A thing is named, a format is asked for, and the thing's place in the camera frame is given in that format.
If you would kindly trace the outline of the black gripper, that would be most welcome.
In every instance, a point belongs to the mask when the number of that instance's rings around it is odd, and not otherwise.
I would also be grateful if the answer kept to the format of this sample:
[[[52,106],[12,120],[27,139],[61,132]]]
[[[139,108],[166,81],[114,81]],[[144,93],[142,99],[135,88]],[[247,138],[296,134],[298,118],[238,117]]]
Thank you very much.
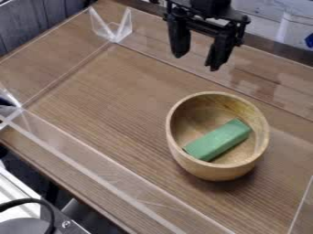
[[[217,71],[227,62],[234,46],[243,44],[250,18],[231,7],[231,0],[164,0],[171,52],[177,59],[190,51],[190,29],[215,37],[205,65]]]

